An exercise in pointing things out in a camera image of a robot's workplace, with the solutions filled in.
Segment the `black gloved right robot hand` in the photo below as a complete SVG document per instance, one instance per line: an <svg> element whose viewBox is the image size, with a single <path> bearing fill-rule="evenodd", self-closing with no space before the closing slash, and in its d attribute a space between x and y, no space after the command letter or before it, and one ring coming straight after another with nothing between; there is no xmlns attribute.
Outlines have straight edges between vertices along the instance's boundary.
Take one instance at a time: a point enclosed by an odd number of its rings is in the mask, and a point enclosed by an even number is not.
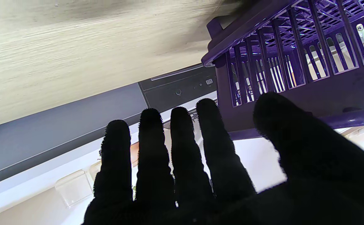
<svg viewBox="0 0 364 225"><path fill-rule="evenodd" d="M186 108L171 111L171 156L160 113L142 111L136 198L128 124L111 121L84 225L364 225L364 151L284 96L256 101L256 129L279 153L285 182L257 193L215 102L196 104L210 175Z"/></svg>

